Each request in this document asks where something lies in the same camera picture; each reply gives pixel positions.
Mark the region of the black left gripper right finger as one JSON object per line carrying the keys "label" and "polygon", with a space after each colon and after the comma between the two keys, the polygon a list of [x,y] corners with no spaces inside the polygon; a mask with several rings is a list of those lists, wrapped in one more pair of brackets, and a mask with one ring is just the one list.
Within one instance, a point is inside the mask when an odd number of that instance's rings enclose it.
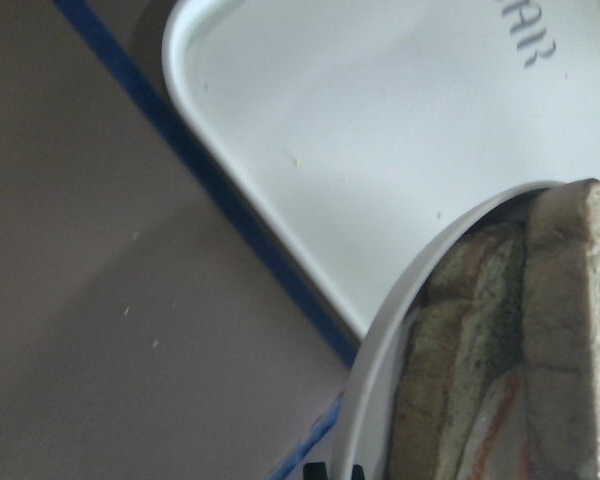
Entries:
{"label": "black left gripper right finger", "polygon": [[354,464],[351,471],[351,480],[365,480],[364,469],[359,464]]}

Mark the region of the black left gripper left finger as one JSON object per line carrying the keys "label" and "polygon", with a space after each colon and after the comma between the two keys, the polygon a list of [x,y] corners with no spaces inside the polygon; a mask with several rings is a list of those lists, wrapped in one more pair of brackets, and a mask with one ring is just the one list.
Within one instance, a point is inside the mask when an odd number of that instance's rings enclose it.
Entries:
{"label": "black left gripper left finger", "polygon": [[303,465],[303,480],[328,480],[325,462],[308,462]]}

